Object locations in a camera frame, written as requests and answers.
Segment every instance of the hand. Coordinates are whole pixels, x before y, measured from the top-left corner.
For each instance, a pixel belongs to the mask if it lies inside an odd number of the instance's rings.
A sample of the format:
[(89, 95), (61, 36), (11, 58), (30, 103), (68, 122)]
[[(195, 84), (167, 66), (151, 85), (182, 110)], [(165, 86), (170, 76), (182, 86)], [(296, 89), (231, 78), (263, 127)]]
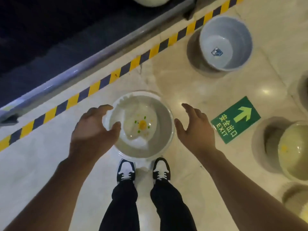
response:
[(199, 109), (194, 109), (188, 104), (182, 104), (189, 116), (187, 130), (179, 119), (175, 119), (175, 127), (179, 140), (197, 158), (207, 152), (213, 152), (215, 147), (215, 135), (207, 116)]
[(94, 166), (97, 160), (104, 155), (118, 140), (121, 123), (116, 122), (110, 131), (107, 131), (102, 118), (111, 105), (101, 105), (90, 108), (84, 113), (72, 133), (68, 159), (78, 165), (90, 164)]

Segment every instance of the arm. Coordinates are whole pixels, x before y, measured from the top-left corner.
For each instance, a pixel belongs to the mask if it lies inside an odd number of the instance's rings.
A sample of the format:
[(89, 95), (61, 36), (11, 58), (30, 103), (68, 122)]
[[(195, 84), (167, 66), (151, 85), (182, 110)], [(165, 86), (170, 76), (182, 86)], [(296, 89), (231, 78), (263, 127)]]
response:
[(113, 107), (102, 105), (82, 115), (72, 133), (68, 158), (5, 231), (66, 231), (69, 229), (79, 191), (97, 160), (118, 140), (121, 124), (110, 131), (102, 117)]
[(215, 147), (214, 130), (207, 116), (182, 104), (189, 116), (184, 130), (175, 119), (180, 141), (211, 175), (240, 231), (308, 231), (308, 224), (288, 211), (279, 201), (245, 176)]

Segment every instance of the blue label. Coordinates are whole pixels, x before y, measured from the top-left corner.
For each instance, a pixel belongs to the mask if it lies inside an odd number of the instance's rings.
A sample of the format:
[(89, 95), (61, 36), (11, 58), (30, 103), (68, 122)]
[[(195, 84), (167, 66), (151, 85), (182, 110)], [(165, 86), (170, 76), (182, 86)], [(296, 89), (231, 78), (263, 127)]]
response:
[(223, 54), (223, 52), (222, 52), (219, 48), (215, 48), (215, 49), (212, 51), (212, 54), (213, 54), (214, 56), (220, 57), (220, 56)]

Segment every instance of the warning stripe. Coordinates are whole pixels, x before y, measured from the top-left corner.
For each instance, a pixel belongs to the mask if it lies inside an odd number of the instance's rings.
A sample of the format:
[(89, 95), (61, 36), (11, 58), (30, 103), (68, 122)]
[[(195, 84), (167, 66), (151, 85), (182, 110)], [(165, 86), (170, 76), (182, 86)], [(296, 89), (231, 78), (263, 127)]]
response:
[(198, 19), (197, 21), (194, 21), (190, 23), (187, 27), (180, 30), (178, 33), (173, 34), (170, 38), (164, 40), (160, 44), (154, 46), (147, 52), (145, 52), (142, 55), (137, 56), (134, 58), (131, 62), (127, 63), (126, 65), (122, 66), (121, 68), (115, 70), (110, 75), (106, 76), (105, 78), (101, 79), (100, 81), (97, 81), (96, 83), (92, 84), (90, 87), (86, 88), (82, 92), (74, 95), (73, 97), (69, 98), (62, 104), (54, 107), (53, 109), (49, 110), (45, 114), (41, 115), (40, 117), (36, 118), (35, 120), (29, 122), (21, 129), (15, 131), (13, 134), (5, 137), (0, 141), (0, 151), (7, 148), (11, 144), (15, 143), (17, 140), (27, 136), (30, 132), (35, 130), (36, 128), (40, 127), (41, 125), (47, 123), (60, 113), (64, 112), (65, 110), (68, 110), (69, 108), (75, 106), (83, 99), (93, 95), (100, 89), (104, 88), (110, 83), (113, 83), (117, 79), (119, 79), (121, 76), (127, 74), (129, 71), (135, 69), (137, 66), (141, 65), (143, 62), (147, 61), (148, 59), (154, 57), (167, 47), (172, 46), (177, 41), (182, 39), (183, 37), (192, 34), (195, 30), (202, 27), (207, 21), (215, 17), (216, 15), (222, 14), (226, 12), (229, 8), (233, 7), (234, 5), (241, 3), (243, 0), (228, 0), (221, 6), (217, 7), (215, 10), (207, 13), (202, 18)]

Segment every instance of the shoelace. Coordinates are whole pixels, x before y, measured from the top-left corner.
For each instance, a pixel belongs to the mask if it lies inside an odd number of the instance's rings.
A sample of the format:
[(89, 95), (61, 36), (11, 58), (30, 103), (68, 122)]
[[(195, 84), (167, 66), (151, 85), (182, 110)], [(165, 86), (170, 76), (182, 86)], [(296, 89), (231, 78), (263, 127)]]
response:
[(164, 172), (164, 174), (162, 174), (162, 173), (160, 173), (158, 171), (157, 180), (162, 180), (162, 179), (166, 179), (167, 180), (167, 172)]
[(126, 180), (126, 179), (131, 179), (131, 178), (132, 178), (131, 173), (132, 173), (132, 172), (123, 173), (123, 175), (122, 175), (122, 177), (121, 177), (121, 181), (122, 181), (122, 180)]

